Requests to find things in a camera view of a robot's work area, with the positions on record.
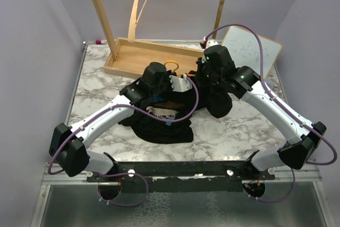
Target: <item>marble table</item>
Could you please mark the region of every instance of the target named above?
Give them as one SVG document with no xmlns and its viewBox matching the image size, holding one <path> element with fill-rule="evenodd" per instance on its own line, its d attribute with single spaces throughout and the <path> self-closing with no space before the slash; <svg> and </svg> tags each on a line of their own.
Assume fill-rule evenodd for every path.
<svg viewBox="0 0 340 227">
<path fill-rule="evenodd" d="M 181 45 L 198 48 L 198 45 Z M 114 98 L 132 79 L 104 73 L 109 55 L 107 45 L 89 45 L 75 92 L 69 124 L 78 122 Z M 273 91 L 283 97 L 275 68 L 267 78 Z M 117 161 L 227 161 L 244 160 L 255 150 L 283 145 L 284 137 L 260 112 L 233 98 L 233 108 L 221 119 L 207 110 L 194 113 L 194 141 L 158 145 L 138 138 L 131 128 L 115 125 L 100 136 L 90 150 L 107 152 Z"/>
</svg>

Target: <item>wooden stand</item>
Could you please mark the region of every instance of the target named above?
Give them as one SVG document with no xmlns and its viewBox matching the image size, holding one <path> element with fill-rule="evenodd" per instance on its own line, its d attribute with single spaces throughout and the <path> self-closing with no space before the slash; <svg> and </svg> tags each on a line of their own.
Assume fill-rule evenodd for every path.
<svg viewBox="0 0 340 227">
<path fill-rule="evenodd" d="M 129 78 L 138 78 L 150 62 L 165 63 L 176 61 L 180 67 L 177 74 L 196 70 L 196 60 L 202 57 L 203 51 L 165 44 L 150 43 L 136 40 L 130 43 L 126 38 L 118 38 L 117 49 L 119 58 L 115 61 L 113 54 L 109 55 L 104 71 L 108 74 Z"/>
<path fill-rule="evenodd" d="M 138 17 L 137 7 L 139 0 L 134 0 L 130 18 L 129 38 L 118 38 L 117 41 L 114 39 L 103 0 L 92 1 L 111 51 L 104 66 L 106 73 L 138 78 L 150 62 L 165 63 L 169 60 L 179 63 L 178 74 L 197 69 L 196 60 L 202 56 L 202 50 L 135 40 L 135 29 L 147 0 L 145 0 Z M 223 4 L 224 0 L 222 3 L 220 1 L 215 26 L 219 23 Z"/>
</svg>

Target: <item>black cloth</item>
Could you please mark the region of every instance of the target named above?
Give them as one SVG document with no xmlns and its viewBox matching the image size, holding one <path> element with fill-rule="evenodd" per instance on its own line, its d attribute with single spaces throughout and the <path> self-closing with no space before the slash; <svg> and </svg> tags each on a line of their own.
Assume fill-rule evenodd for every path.
<svg viewBox="0 0 340 227">
<path fill-rule="evenodd" d="M 232 100 L 228 93 L 224 91 L 212 93 L 210 87 L 198 87 L 198 92 L 199 103 L 196 111 L 206 107 L 212 116 L 220 118 L 231 110 Z M 173 120 L 186 116 L 193 109 L 195 102 L 194 89 L 184 93 L 163 93 L 154 98 L 145 110 L 157 117 Z M 134 133 L 147 142 L 176 144 L 193 141 L 189 118 L 181 122 L 162 122 L 135 112 L 132 117 L 121 121 L 120 124 L 131 126 Z"/>
</svg>

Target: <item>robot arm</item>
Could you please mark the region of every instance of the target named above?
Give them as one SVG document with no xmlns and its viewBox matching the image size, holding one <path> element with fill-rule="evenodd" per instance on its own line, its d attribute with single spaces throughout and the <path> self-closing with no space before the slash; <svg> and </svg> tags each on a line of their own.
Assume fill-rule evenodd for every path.
<svg viewBox="0 0 340 227">
<path fill-rule="evenodd" d="M 117 162 L 109 154 L 87 151 L 87 148 L 113 125 L 131 117 L 134 106 L 135 109 L 145 108 L 160 93 L 185 92 L 191 88 L 185 75 L 182 78 L 177 77 L 176 73 L 166 71 L 164 65 L 153 62 L 140 79 L 125 86 L 106 106 L 71 127 L 64 123 L 59 124 L 54 129 L 49 154 L 53 157 L 66 138 L 74 133 L 56 156 L 58 164 L 68 176 L 75 176 L 84 170 L 100 174 L 114 171 Z"/>
<path fill-rule="evenodd" d="M 198 61 L 196 78 L 199 86 L 210 86 L 212 89 L 217 87 L 234 94 L 262 113 L 286 139 L 283 146 L 251 155 L 248 159 L 250 165 L 258 171 L 283 165 L 300 169 L 318 147 L 320 139 L 278 106 L 274 101 L 277 95 L 271 90 L 269 91 L 273 98 L 269 97 L 255 71 L 247 66 L 236 68 L 226 47 L 218 44 L 209 45 L 209 42 L 207 46 L 209 47 L 204 51 L 204 57 Z M 305 125 L 313 127 L 322 135 L 326 132 L 326 127 L 321 122 L 313 124 L 280 98 L 277 100 Z"/>
</svg>

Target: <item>white wall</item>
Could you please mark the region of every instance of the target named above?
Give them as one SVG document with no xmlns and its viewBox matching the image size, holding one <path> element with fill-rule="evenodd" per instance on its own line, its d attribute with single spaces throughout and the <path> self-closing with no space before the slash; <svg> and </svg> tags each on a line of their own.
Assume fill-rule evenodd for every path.
<svg viewBox="0 0 340 227">
<path fill-rule="evenodd" d="M 239 22 L 274 37 L 295 0 L 226 0 L 220 24 Z M 104 34 L 91 0 L 62 0 L 83 40 Z M 141 39 L 202 39 L 215 23 L 219 0 L 149 0 L 137 27 Z M 133 0 L 104 0 L 115 37 L 127 37 Z M 218 34 L 223 38 L 225 31 Z"/>
<path fill-rule="evenodd" d="M 322 121 L 326 137 L 340 151 L 340 0 L 296 0 L 276 40 L 283 43 L 277 60 L 290 105 L 312 121 Z M 318 161 L 332 159 L 322 143 Z M 321 167 L 333 215 L 340 226 L 340 160 Z"/>
<path fill-rule="evenodd" d="M 0 225 L 29 226 L 82 40 L 61 0 L 0 0 Z"/>
</svg>

